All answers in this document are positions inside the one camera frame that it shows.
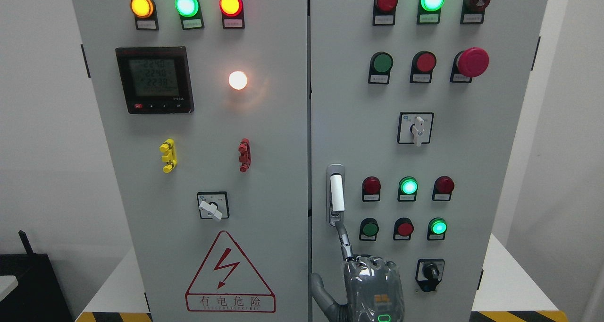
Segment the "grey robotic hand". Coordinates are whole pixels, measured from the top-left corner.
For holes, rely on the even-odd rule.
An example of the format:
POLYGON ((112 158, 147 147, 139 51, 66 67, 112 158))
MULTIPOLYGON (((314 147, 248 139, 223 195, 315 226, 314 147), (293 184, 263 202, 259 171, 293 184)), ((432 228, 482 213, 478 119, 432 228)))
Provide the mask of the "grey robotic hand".
POLYGON ((405 303, 397 264, 381 257, 353 254, 345 225, 335 224, 343 253, 347 304, 326 292, 321 275, 311 273, 311 296, 330 322, 403 322, 405 303))

